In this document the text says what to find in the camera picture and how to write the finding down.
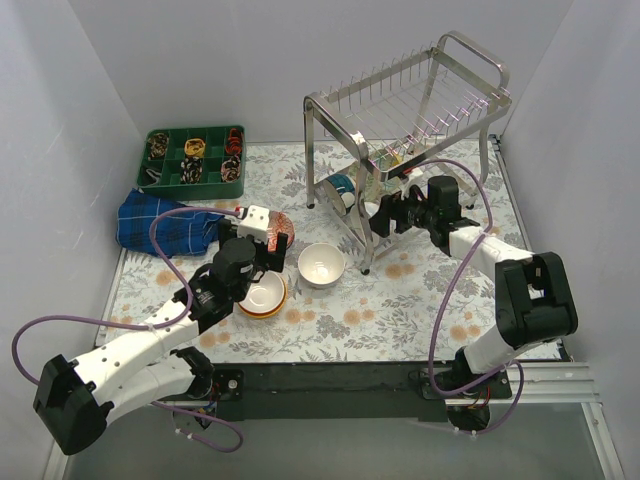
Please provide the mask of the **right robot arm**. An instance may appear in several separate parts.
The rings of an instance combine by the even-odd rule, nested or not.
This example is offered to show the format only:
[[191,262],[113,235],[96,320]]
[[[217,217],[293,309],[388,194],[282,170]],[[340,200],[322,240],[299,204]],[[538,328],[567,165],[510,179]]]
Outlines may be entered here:
[[428,373],[438,394],[471,398],[520,354],[573,334],[578,314],[561,257],[532,253],[490,235],[463,216],[458,194],[453,177],[432,177],[425,190],[413,185],[405,193],[383,196],[369,225],[383,238],[411,228],[426,230],[445,255],[493,281],[494,326],[460,349],[450,369]]

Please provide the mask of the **blue white patterned bowl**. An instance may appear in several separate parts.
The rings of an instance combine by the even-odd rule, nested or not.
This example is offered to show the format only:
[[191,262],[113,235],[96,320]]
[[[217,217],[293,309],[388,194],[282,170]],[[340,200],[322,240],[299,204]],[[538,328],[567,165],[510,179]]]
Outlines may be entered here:
[[292,220],[283,212],[270,211],[268,225],[268,251],[274,252],[277,249],[279,234],[287,236],[286,248],[289,248],[295,239],[295,230]]

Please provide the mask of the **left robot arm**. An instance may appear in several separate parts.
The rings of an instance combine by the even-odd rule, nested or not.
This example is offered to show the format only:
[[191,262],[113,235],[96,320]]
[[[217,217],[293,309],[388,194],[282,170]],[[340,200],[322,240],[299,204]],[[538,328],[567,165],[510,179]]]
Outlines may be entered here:
[[267,271],[280,272],[289,236],[221,223],[220,247],[187,287],[141,325],[72,360],[43,367],[33,407],[66,455],[93,444],[116,419],[174,395],[205,398],[214,367],[189,341],[226,319]]

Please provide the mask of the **white bowl front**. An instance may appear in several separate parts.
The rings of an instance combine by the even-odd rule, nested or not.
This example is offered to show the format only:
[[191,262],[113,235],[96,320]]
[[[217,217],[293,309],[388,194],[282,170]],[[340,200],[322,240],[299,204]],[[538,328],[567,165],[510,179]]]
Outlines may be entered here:
[[365,203],[365,211],[368,219],[371,219],[379,210],[379,205],[373,202]]

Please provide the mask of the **orange flower patterned plate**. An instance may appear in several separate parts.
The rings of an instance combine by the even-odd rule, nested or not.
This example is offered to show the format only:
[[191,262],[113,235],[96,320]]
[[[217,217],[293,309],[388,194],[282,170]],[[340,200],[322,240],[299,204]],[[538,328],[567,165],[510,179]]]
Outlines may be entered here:
[[364,166],[358,168],[356,187],[365,202],[376,203],[383,192],[381,182],[376,180]]

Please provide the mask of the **green patterned plate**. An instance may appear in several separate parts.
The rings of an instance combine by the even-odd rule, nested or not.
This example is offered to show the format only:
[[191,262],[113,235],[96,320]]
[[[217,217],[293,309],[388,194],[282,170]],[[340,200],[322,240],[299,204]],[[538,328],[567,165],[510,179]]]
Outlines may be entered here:
[[[376,150],[372,156],[371,161],[381,170],[387,171],[392,169],[401,163],[402,156],[387,148],[381,148]],[[387,192],[395,190],[401,184],[401,180],[398,177],[388,178],[381,183],[383,189]]]

